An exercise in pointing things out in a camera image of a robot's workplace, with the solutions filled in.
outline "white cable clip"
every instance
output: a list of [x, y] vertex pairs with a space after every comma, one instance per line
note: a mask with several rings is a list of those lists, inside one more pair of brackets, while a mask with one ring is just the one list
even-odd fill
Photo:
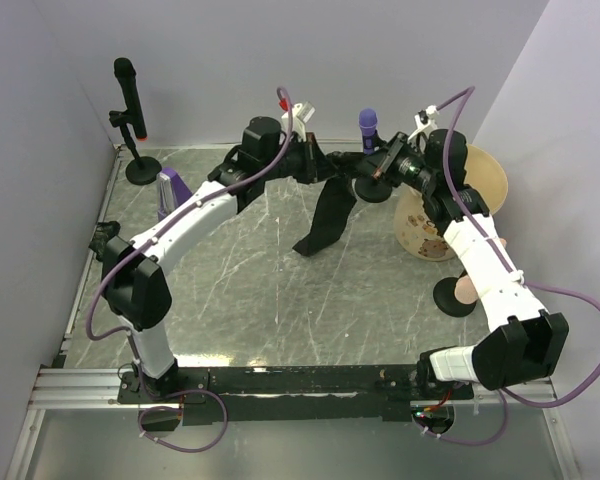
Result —
[[[315, 112], [315, 107], [309, 102], [296, 103], [291, 108], [291, 115], [293, 116], [293, 131], [298, 134], [302, 141], [307, 140], [306, 124]], [[288, 125], [289, 112], [285, 111], [282, 115], [282, 126], [285, 130], [287, 130]]]
[[512, 282], [518, 282], [520, 285], [524, 285], [524, 272], [522, 270], [511, 272], [509, 278]]
[[413, 117], [416, 122], [416, 129], [409, 135], [409, 143], [417, 142], [420, 134], [424, 135], [425, 139], [429, 138], [431, 132], [438, 128], [438, 125], [435, 122], [437, 116], [438, 108], [435, 105], [429, 105], [424, 109], [424, 112], [416, 113]]

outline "white backdrop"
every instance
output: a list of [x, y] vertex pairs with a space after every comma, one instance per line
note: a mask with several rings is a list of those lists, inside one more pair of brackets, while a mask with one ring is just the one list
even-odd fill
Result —
[[[507, 170], [501, 234], [526, 277], [600, 299], [600, 0], [551, 0], [476, 138]], [[600, 361], [600, 315], [564, 297], [562, 396]], [[583, 478], [600, 479], [600, 380], [562, 409]]]
[[109, 135], [123, 106], [113, 60], [138, 71], [148, 143], [239, 141], [250, 118], [280, 114], [275, 88], [317, 107], [319, 138], [357, 139], [358, 113], [385, 136], [475, 84], [472, 137], [546, 0], [34, 0]]
[[67, 325], [113, 147], [28, 0], [0, 0], [0, 478]]

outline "purple object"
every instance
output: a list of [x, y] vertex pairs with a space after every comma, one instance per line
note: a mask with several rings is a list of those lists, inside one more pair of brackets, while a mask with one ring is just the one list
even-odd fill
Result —
[[191, 198], [191, 190], [173, 168], [165, 167], [158, 174], [158, 219], [172, 213]]
[[373, 153], [376, 148], [376, 137], [378, 132], [378, 117], [373, 108], [365, 108], [358, 116], [358, 125], [362, 132], [362, 151], [367, 155]]

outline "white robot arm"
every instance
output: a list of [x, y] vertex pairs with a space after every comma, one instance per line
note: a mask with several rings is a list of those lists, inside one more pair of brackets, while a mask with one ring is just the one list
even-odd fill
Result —
[[[295, 107], [294, 123], [297, 114], [313, 113], [312, 107], [303, 108], [302, 105], [309, 104], [298, 104]], [[435, 113], [429, 112], [429, 109], [426, 112], [428, 116], [431, 113], [430, 117]], [[318, 201], [309, 236], [320, 234], [319, 230], [329, 229], [334, 223], [341, 224], [341, 233], [355, 203], [345, 180], [369, 179], [372, 175], [375, 179], [378, 171], [382, 174], [377, 179], [380, 187], [386, 189], [387, 186], [392, 188], [406, 183], [422, 192], [425, 212], [456, 252], [473, 281], [491, 331], [474, 346], [449, 346], [421, 354], [417, 365], [418, 383], [423, 388], [448, 389], [447, 382], [470, 381], [479, 382], [488, 389], [496, 389], [553, 373], [568, 332], [564, 317], [561, 314], [547, 313], [542, 303], [525, 287], [522, 272], [509, 273], [487, 244], [487, 240], [459, 210], [446, 183], [439, 181], [438, 176], [435, 152], [440, 150], [446, 132], [430, 130], [435, 127], [433, 118], [428, 117], [426, 122], [420, 120], [414, 134], [407, 136], [398, 133], [370, 155], [336, 152], [325, 156], [320, 152], [313, 134], [304, 130], [295, 132], [292, 147], [280, 163], [280, 168], [271, 176], [243, 191], [226, 193], [201, 204], [185, 215], [159, 241], [155, 239], [153, 245], [143, 252], [144, 255], [138, 256], [137, 261], [130, 262], [128, 269], [122, 270], [107, 287], [104, 297], [133, 336], [148, 388], [158, 393], [172, 391], [177, 375], [177, 362], [164, 328], [164, 317], [171, 306], [166, 276], [187, 252], [258, 198], [264, 192], [265, 181], [287, 176], [293, 176], [302, 183], [327, 180], [323, 193], [330, 189], [331, 203], [327, 203], [327, 209], [319, 213], [321, 201]], [[424, 154], [412, 143], [418, 134], [424, 135], [427, 140]], [[266, 164], [267, 159], [272, 158], [279, 148], [279, 135], [280, 124], [276, 120], [267, 117], [252, 120], [243, 135], [243, 143], [229, 153], [225, 161], [209, 175], [209, 180], [186, 203], [155, 227], [135, 236], [130, 243], [116, 237], [107, 244], [103, 277], [133, 251], [133, 245], [143, 245], [147, 240], [153, 239], [155, 232], [182, 209], [244, 178], [250, 172], [241, 170], [243, 166], [251, 169], [252, 173], [259, 160]], [[461, 137], [454, 143], [458, 151], [452, 152], [452, 156], [455, 155], [455, 161], [459, 163], [453, 171], [458, 181], [458, 190], [475, 221], [490, 238], [497, 239], [493, 218], [479, 193], [463, 183], [466, 144], [464, 137], [457, 135]], [[236, 154], [237, 160], [231, 160]], [[372, 189], [374, 182], [376, 180], [367, 182], [365, 188]], [[337, 199], [336, 203], [342, 202], [346, 207], [335, 205], [334, 198]], [[338, 221], [319, 218], [325, 211], [340, 215], [336, 218]], [[313, 244], [314, 252], [336, 241], [340, 233], [330, 234], [327, 240], [311, 238], [305, 243]], [[504, 248], [499, 242], [497, 245], [502, 257], [513, 266]], [[313, 253], [309, 250], [296, 249], [307, 256]], [[436, 293], [447, 295], [447, 301], [455, 299], [453, 288], [434, 291], [434, 297]]]

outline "black rubber base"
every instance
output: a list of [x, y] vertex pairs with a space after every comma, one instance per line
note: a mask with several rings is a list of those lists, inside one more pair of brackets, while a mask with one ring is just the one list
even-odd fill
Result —
[[462, 318], [469, 315], [476, 308], [476, 303], [467, 305], [456, 300], [456, 277], [447, 277], [436, 283], [433, 288], [433, 301], [442, 311], [450, 317]]
[[155, 158], [140, 157], [138, 160], [132, 160], [125, 173], [129, 183], [134, 185], [149, 185], [155, 182], [156, 177], [162, 170], [162, 165]]
[[384, 183], [379, 183], [373, 178], [358, 178], [353, 184], [353, 189], [362, 200], [369, 203], [382, 203], [389, 200], [393, 188]]

